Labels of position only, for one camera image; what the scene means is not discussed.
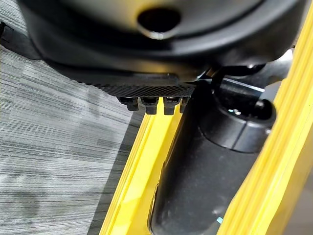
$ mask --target striped carpet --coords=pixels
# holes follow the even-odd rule
[[[142,117],[0,47],[0,235],[97,235]]]

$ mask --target yellow frame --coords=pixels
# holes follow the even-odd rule
[[[228,207],[218,235],[278,235],[313,166],[313,4],[294,62],[275,100],[278,118],[262,153]],[[100,235],[149,235],[159,175],[181,114],[144,117]]]

